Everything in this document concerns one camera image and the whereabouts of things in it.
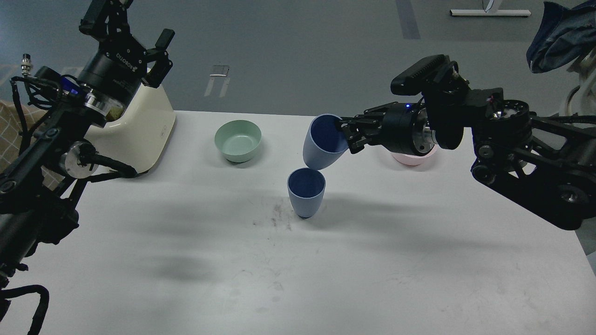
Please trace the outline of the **black Robotiq gripper image left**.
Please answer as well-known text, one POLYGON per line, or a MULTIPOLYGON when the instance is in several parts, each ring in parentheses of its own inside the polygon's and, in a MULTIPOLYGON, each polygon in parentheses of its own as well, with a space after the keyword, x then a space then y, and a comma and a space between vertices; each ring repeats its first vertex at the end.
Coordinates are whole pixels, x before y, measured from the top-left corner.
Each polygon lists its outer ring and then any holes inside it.
POLYGON ((168 46, 175 31, 164 28, 155 47, 145 48, 130 32, 127 11, 132 0, 93 0, 79 32, 99 43, 78 81, 128 108, 140 84, 158 88, 173 67, 168 46), (146 64, 152 64, 147 72, 146 64))

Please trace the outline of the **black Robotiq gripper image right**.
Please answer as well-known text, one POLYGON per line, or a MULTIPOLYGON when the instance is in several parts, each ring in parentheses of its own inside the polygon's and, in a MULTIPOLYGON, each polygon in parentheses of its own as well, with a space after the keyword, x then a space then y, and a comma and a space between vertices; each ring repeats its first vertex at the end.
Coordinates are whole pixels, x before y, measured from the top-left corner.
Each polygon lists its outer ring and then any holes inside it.
POLYGON ((427 123, 425 108, 393 102, 366 109, 354 117, 340 117, 335 121, 335 129, 345 131, 351 154, 380 144, 392 153, 425 156, 435 146, 432 136, 426 134, 427 123))

